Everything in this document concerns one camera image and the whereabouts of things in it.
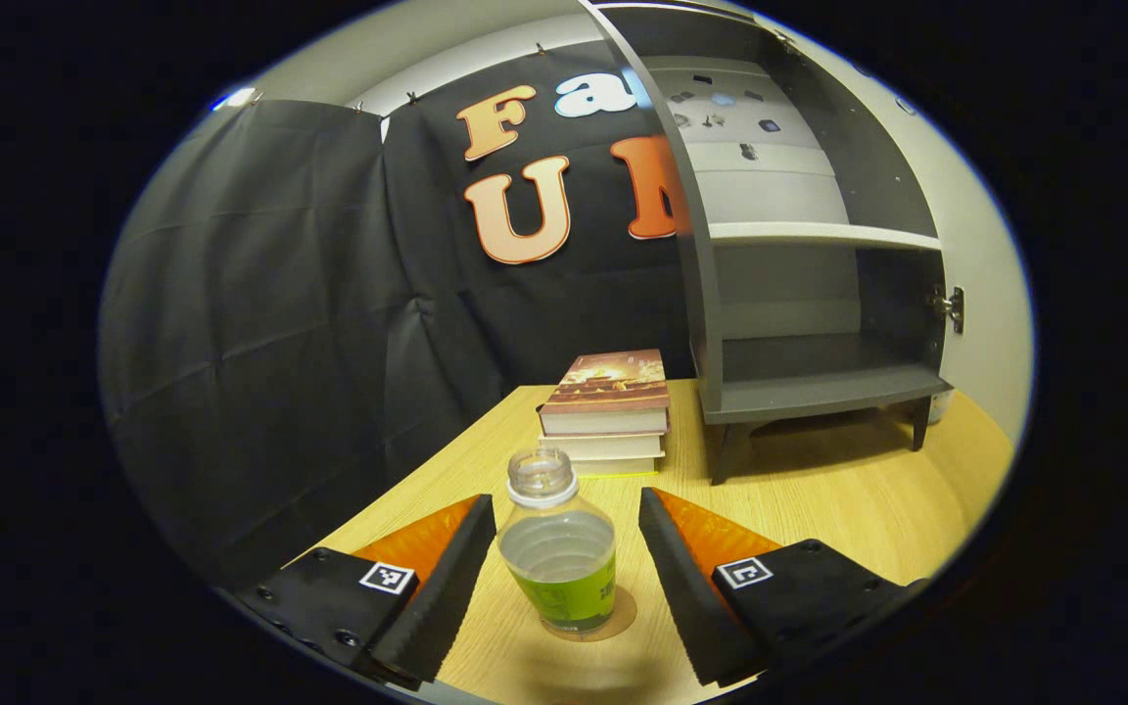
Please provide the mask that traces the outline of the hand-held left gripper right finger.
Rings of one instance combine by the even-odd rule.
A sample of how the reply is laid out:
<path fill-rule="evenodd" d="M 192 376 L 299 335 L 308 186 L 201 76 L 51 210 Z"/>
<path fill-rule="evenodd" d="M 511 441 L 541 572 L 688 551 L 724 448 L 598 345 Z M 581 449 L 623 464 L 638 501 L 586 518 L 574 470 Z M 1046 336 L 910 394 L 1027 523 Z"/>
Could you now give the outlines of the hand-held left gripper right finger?
<path fill-rule="evenodd" d="M 779 544 L 662 488 L 638 527 L 703 685 L 797 680 L 926 588 L 878 575 L 823 540 Z"/>

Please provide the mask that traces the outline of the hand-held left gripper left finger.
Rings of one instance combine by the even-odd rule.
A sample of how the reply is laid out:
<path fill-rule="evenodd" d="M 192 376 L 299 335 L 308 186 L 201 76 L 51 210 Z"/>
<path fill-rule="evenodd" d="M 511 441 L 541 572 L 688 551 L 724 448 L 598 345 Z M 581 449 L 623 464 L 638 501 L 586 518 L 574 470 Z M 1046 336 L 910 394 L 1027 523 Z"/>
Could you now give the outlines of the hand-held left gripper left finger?
<path fill-rule="evenodd" d="M 340 668 L 417 690 L 452 647 L 495 534 L 493 497 L 474 494 L 362 549 L 308 550 L 236 597 Z"/>

